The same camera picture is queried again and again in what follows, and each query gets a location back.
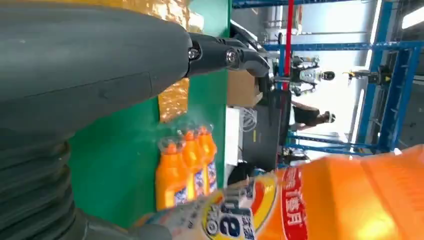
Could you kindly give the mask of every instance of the metal bolt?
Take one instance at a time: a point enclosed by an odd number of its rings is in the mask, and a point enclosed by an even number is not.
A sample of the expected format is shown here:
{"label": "metal bolt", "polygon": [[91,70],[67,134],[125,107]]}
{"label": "metal bolt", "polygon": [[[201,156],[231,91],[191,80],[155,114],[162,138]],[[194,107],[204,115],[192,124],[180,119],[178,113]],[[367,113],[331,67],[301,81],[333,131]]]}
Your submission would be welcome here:
{"label": "metal bolt", "polygon": [[199,56],[199,50],[192,48],[188,51],[188,59],[193,60]]}
{"label": "metal bolt", "polygon": [[229,63],[234,63],[237,59],[237,53],[235,51],[229,50],[226,52],[225,59]]}

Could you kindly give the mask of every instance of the cardboard box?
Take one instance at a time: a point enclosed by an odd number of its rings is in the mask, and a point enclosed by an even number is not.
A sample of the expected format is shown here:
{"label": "cardboard box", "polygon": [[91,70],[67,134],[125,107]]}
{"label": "cardboard box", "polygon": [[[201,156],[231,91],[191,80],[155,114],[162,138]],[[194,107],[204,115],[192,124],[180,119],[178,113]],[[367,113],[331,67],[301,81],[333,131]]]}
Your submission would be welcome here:
{"label": "cardboard box", "polygon": [[229,71],[227,105],[252,108],[262,99],[255,78],[247,71]]}

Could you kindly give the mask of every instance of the red pole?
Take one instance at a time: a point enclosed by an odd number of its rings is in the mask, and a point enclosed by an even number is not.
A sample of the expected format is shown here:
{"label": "red pole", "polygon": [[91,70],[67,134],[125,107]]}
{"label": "red pole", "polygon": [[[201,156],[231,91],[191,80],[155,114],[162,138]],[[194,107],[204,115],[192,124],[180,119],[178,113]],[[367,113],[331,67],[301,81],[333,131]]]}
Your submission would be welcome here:
{"label": "red pole", "polygon": [[[291,51],[292,51],[292,25],[293,13],[295,9],[295,0],[288,0],[288,15],[287,15],[287,32],[285,34],[285,59],[284,59],[284,75],[290,76]],[[283,90],[289,89],[289,84],[284,83]]]}

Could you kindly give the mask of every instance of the detergent bottle label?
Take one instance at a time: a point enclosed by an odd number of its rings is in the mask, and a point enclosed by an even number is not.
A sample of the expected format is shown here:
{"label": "detergent bottle label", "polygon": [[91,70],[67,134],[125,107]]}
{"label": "detergent bottle label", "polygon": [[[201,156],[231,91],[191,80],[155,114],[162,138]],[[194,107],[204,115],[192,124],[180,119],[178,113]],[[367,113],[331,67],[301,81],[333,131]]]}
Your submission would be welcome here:
{"label": "detergent bottle label", "polygon": [[177,191],[174,195],[175,205],[181,205],[188,202],[187,188],[183,188],[181,191]]}
{"label": "detergent bottle label", "polygon": [[156,213],[174,240],[307,240],[301,172],[288,168]]}
{"label": "detergent bottle label", "polygon": [[215,162],[213,161],[212,163],[209,163],[209,165],[207,165],[207,176],[209,178],[209,189],[210,192],[212,193],[213,191],[218,189],[217,186],[217,169],[215,167]]}
{"label": "detergent bottle label", "polygon": [[286,183],[281,190],[282,225],[287,240],[308,239],[306,209],[302,200],[302,183],[297,167],[289,167],[284,172]]}
{"label": "detergent bottle label", "polygon": [[197,197],[205,195],[203,192],[203,184],[205,184],[203,180],[203,170],[200,170],[194,175],[194,187]]}

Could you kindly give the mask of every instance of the black shirt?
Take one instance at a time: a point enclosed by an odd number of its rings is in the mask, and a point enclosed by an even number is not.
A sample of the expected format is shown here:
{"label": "black shirt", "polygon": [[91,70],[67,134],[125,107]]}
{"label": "black shirt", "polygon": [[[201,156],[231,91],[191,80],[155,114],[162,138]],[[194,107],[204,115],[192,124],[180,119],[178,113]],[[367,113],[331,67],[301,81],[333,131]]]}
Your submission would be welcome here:
{"label": "black shirt", "polygon": [[306,126],[314,127],[317,124],[315,120],[320,115],[320,110],[305,110],[297,106],[293,106],[294,120],[296,123],[305,124]]}

